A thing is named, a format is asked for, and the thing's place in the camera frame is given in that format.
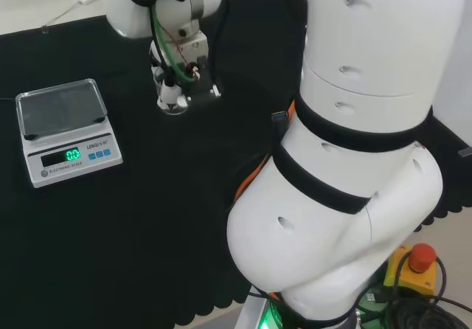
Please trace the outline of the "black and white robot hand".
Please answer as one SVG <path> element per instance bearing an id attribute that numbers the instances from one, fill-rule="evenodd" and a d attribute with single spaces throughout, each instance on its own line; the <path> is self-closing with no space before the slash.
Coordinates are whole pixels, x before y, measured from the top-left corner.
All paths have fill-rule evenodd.
<path id="1" fill-rule="evenodd" d="M 167 41 L 167 50 L 181 71 L 193 73 L 194 81 L 181 82 L 175 73 L 165 78 L 165 72 L 156 48 L 150 45 L 151 71 L 157 92 L 157 106 L 166 114 L 178 115 L 198 105 L 208 103 L 221 93 L 212 81 L 208 57 L 209 45 L 205 34 L 197 31 L 188 38 Z"/>

